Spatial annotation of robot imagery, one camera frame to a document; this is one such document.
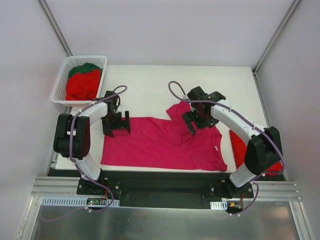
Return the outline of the pink t shirt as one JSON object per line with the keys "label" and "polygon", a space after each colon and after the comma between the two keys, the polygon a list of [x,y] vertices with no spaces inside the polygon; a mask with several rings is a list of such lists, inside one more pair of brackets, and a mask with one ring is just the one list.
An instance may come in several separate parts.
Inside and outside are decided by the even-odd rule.
{"label": "pink t shirt", "polygon": [[170,119],[132,117],[130,132],[105,136],[100,163],[109,166],[176,170],[227,170],[221,153],[222,135],[215,127],[191,134],[182,115],[190,105],[181,101],[167,109]]}

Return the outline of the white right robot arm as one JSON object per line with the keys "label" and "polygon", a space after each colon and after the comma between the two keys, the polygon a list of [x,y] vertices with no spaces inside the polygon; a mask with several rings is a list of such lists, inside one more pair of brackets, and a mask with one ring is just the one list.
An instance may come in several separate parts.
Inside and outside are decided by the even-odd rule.
{"label": "white right robot arm", "polygon": [[189,131],[211,127],[221,122],[240,137],[246,146],[244,162],[226,180],[225,193],[232,198],[243,191],[243,186],[257,179],[277,163],[283,163],[280,132],[263,127],[244,117],[218,91],[205,93],[200,86],[183,97],[191,110],[182,115]]}

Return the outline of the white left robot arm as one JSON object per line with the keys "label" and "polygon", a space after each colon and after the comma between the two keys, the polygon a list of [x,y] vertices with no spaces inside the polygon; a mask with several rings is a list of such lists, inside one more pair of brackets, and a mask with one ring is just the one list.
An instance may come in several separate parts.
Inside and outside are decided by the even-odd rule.
{"label": "white left robot arm", "polygon": [[75,114],[62,113],[57,119],[53,150],[75,165],[96,195],[105,191],[106,182],[101,179],[102,170],[90,154],[91,126],[101,121],[103,135],[111,138],[115,130],[131,132],[130,112],[127,110],[122,116],[118,111],[120,94],[116,90],[107,90],[104,97],[93,99]]}

